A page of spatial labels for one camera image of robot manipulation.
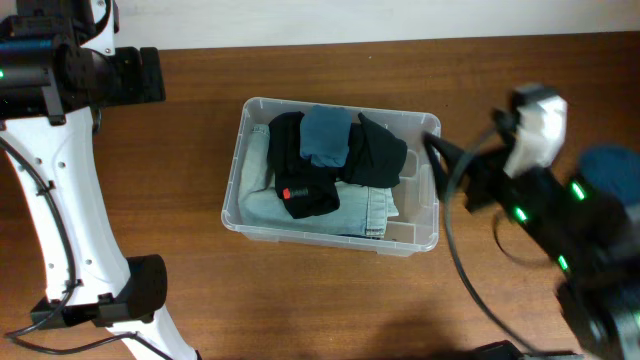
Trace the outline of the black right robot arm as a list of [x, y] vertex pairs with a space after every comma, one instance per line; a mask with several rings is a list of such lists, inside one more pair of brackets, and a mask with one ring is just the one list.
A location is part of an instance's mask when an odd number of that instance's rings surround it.
[[466, 178], [469, 212], [493, 203], [562, 270], [556, 290], [581, 347], [601, 359], [639, 356], [639, 225], [613, 196], [575, 173], [560, 183], [547, 167], [514, 178], [502, 169], [510, 147], [463, 150], [435, 135], [423, 144], [446, 203]]

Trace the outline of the black garment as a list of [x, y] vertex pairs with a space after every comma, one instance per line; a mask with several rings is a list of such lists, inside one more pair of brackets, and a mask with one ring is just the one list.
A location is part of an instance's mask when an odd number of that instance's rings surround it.
[[321, 216], [340, 207], [336, 171], [312, 165], [300, 156], [302, 112], [286, 112], [268, 125], [267, 160], [275, 176], [275, 191], [294, 219]]

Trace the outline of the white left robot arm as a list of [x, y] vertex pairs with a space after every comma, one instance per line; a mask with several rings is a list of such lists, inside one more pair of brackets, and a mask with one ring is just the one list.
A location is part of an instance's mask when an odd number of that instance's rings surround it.
[[1, 23], [1, 148], [46, 271], [29, 328], [90, 322], [138, 359], [195, 359], [166, 308], [164, 260], [122, 254], [97, 177], [102, 110], [166, 97], [158, 51], [117, 47], [118, 30], [112, 0], [20, 1]]

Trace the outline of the dark green cloth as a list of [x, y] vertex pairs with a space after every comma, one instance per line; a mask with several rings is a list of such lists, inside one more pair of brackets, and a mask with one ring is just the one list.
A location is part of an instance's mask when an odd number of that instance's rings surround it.
[[406, 142], [362, 112], [358, 120], [351, 125], [349, 153], [338, 171], [339, 178], [346, 183], [374, 188], [397, 186], [407, 158]]

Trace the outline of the blue cloth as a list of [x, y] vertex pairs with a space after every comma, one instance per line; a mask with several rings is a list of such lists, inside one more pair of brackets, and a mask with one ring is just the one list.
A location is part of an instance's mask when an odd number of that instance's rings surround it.
[[300, 157], [316, 167], [343, 167], [349, 153], [351, 123], [344, 108], [314, 105], [300, 123]]

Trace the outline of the light blue jeans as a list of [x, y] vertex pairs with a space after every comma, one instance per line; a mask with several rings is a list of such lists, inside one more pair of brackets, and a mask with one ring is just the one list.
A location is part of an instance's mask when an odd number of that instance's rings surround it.
[[269, 140], [267, 125], [252, 127], [238, 190], [239, 212], [244, 224], [340, 236], [382, 238], [385, 235], [387, 220], [399, 214], [389, 188], [338, 182], [340, 207], [337, 210], [293, 218], [276, 194], [275, 175], [267, 162]]

